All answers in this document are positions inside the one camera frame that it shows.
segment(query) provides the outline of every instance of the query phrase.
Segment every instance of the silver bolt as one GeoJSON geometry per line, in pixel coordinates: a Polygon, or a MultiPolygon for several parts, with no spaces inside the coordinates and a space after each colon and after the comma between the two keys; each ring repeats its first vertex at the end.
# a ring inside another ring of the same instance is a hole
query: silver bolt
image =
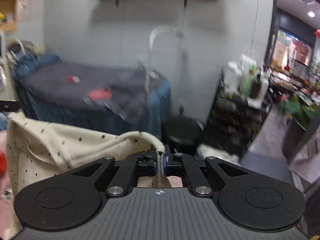
{"type": "Polygon", "coordinates": [[[209,194],[211,192],[211,189],[209,187],[206,187],[206,186],[201,186],[201,187],[197,187],[196,188],[196,192],[198,194],[201,194],[201,195],[206,195],[206,194],[209,194]]]}
{"type": "Polygon", "coordinates": [[[112,195],[118,195],[123,192],[123,188],[118,187],[118,186],[113,186],[113,187],[108,188],[108,192],[112,195]]]}

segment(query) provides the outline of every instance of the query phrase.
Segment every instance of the black wall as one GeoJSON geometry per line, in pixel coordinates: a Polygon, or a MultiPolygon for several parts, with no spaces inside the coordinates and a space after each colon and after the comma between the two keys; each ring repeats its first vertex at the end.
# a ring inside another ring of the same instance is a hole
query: black wall
{"type": "Polygon", "coordinates": [[[312,47],[316,43],[316,29],[279,8],[277,9],[275,28],[286,30],[312,47]]]}

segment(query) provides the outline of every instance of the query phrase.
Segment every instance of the cloth bag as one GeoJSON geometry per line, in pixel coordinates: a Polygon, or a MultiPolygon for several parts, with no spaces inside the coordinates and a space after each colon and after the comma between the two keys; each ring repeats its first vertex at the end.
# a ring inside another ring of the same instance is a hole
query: cloth bag
{"type": "MultiPolygon", "coordinates": [[[[7,159],[13,195],[24,187],[106,156],[116,161],[155,148],[158,173],[140,178],[143,187],[170,187],[163,176],[164,145],[146,132],[120,136],[79,127],[28,119],[23,113],[8,116],[7,159]]],[[[20,231],[16,216],[11,235],[20,231]]]]}

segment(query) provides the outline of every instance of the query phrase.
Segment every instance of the gray floor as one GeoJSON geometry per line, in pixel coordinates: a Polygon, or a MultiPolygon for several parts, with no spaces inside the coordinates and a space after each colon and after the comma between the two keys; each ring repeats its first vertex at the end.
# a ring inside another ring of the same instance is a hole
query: gray floor
{"type": "Polygon", "coordinates": [[[274,106],[240,164],[246,169],[294,185],[281,150],[286,129],[285,120],[278,115],[278,110],[274,106]]]}

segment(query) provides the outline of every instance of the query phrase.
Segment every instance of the yellow object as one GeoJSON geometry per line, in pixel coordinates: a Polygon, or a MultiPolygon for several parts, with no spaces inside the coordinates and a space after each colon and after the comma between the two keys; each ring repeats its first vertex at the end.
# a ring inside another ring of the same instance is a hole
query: yellow object
{"type": "Polygon", "coordinates": [[[1,12],[0,12],[0,20],[1,20],[1,21],[4,21],[4,20],[5,20],[5,16],[4,16],[4,14],[2,14],[1,12]]]}

